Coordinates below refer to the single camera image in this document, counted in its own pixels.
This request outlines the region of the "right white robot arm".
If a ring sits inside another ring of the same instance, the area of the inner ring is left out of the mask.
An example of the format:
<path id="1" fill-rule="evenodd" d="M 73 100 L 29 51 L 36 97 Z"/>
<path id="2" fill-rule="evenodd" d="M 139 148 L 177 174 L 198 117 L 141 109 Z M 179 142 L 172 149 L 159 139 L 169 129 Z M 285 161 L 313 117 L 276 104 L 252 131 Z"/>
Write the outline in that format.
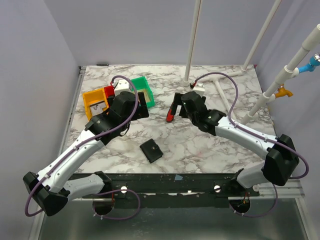
<path id="1" fill-rule="evenodd" d="M 264 162 L 236 172 L 230 183 L 230 191 L 241 196 L 254 185 L 270 182 L 284 186 L 299 164 L 294 153 L 295 146 L 287 135 L 276 137 L 255 131 L 233 122 L 216 109 L 207 109 L 206 98 L 195 91 L 175 93 L 167 114 L 167 122 L 172 122 L 180 106 L 179 116 L 189 119 L 200 131 L 230 140 L 258 155 Z"/>

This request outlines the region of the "black leather card holder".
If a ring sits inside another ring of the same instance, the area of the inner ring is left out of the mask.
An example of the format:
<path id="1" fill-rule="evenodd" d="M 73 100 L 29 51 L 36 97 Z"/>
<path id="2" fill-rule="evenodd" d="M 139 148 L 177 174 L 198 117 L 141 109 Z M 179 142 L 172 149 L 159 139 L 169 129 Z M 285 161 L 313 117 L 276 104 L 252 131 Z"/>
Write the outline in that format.
<path id="1" fill-rule="evenodd" d="M 163 156 L 162 150 L 152 138 L 145 141 L 139 147 L 150 164 L 154 163 L 156 160 L 160 159 Z"/>

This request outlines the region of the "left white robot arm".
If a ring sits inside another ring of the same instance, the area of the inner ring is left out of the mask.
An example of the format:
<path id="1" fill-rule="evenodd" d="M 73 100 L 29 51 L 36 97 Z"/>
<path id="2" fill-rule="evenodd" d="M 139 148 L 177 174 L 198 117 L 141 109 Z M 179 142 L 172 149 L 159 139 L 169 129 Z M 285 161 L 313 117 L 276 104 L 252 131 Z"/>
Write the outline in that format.
<path id="1" fill-rule="evenodd" d="M 131 121 L 147 117 L 149 111 L 142 92 L 123 91 L 112 97 L 109 108 L 93 116 L 74 143 L 56 160 L 37 173 L 29 171 L 23 176 L 28 200 L 34 200 L 50 217 L 73 199 L 95 194 L 107 197 L 111 184 L 103 172 L 76 180 L 70 178 L 94 153 L 128 130 Z"/>

